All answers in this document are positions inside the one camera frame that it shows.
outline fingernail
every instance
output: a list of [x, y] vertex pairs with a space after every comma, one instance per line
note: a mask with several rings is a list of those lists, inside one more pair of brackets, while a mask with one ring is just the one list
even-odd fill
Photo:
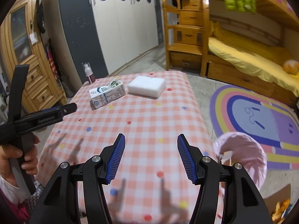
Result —
[[22, 156], [23, 155], [23, 152], [20, 149], [16, 149], [15, 153], [16, 153], [17, 156]]

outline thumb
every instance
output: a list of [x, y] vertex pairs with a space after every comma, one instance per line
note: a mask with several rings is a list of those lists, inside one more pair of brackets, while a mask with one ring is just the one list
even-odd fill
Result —
[[6, 145], [0, 147], [0, 159], [1, 160], [6, 160], [11, 157], [19, 158], [22, 155], [23, 155], [23, 152], [13, 145], [6, 144]]

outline checkered tablecloth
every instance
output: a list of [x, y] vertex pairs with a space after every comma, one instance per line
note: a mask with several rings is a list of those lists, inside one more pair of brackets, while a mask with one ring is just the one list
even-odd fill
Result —
[[[55, 125], [39, 160], [38, 180], [45, 186], [57, 166], [85, 162], [114, 143], [119, 133], [126, 148], [110, 185], [104, 186], [112, 219], [120, 223], [187, 223], [199, 187], [188, 180], [177, 137], [215, 159], [212, 143], [186, 74], [179, 71], [141, 73], [117, 77], [127, 85], [137, 75], [165, 78], [158, 99], [126, 94], [95, 110], [89, 90], [107, 85], [112, 78], [84, 84], [72, 102], [78, 109]], [[79, 208], [85, 212], [83, 185], [78, 185]], [[219, 198], [216, 222], [220, 223]]]

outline silver screw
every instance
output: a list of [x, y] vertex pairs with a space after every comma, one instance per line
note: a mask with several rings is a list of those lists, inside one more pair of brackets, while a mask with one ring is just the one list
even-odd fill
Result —
[[97, 162], [97, 161], [100, 161], [100, 160], [101, 160], [100, 156], [94, 156], [92, 158], [92, 161], [94, 161], [94, 162]]
[[236, 169], [241, 169], [241, 168], [242, 168], [242, 164], [240, 164], [240, 163], [236, 163], [236, 164], [235, 164], [235, 168], [236, 168]]
[[204, 162], [210, 162], [210, 161], [211, 161], [211, 159], [210, 159], [208, 156], [204, 156], [204, 157], [202, 158], [202, 160], [203, 160]]
[[63, 162], [62, 164], [60, 164], [60, 167], [61, 168], [66, 168], [68, 166], [68, 163], [67, 162]]

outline pink trash bag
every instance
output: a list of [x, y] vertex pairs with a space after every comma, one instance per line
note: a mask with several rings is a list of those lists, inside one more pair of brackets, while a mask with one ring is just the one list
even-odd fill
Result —
[[218, 157], [232, 151], [234, 163], [241, 163], [261, 190], [267, 174], [267, 155], [256, 140], [241, 132], [227, 132], [213, 143], [213, 148]]

